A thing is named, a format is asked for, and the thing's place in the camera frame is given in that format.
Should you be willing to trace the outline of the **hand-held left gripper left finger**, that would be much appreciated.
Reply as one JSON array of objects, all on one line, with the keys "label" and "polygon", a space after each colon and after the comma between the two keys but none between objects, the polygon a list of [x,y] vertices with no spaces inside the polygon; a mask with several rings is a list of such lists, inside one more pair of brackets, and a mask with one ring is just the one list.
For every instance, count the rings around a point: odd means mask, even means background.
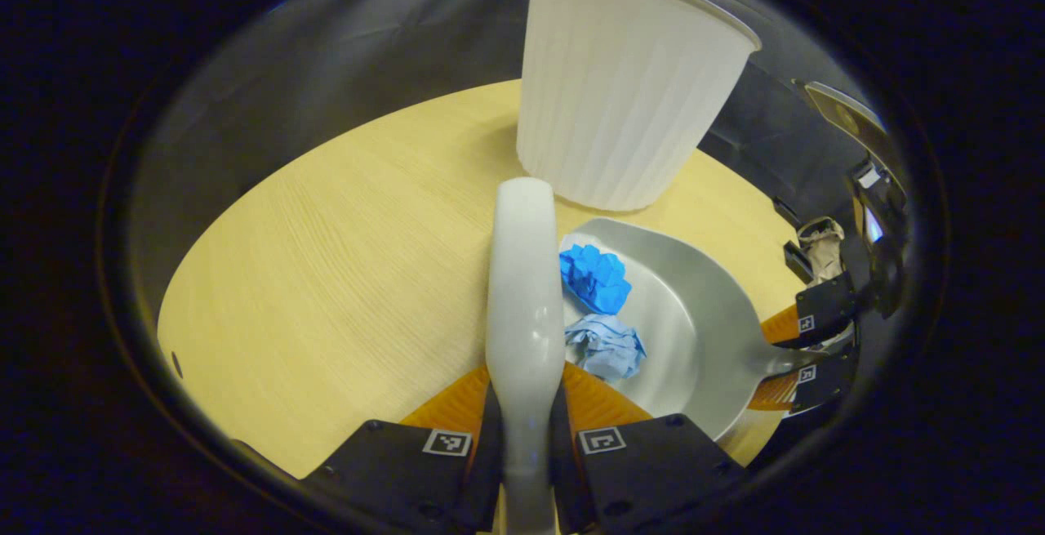
[{"label": "hand-held left gripper left finger", "polygon": [[467,372],[399,423],[366,420],[304,479],[361,529],[388,534],[489,531],[504,438],[487,368]]}]

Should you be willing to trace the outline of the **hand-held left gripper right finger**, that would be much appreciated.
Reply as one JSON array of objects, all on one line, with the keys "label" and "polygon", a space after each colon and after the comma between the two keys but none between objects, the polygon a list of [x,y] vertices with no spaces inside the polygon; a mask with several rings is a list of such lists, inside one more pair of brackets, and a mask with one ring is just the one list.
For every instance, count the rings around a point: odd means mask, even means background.
[{"label": "hand-held left gripper right finger", "polygon": [[577,534],[694,534],[745,469],[683,413],[651,416],[565,363],[551,413],[558,524]]}]

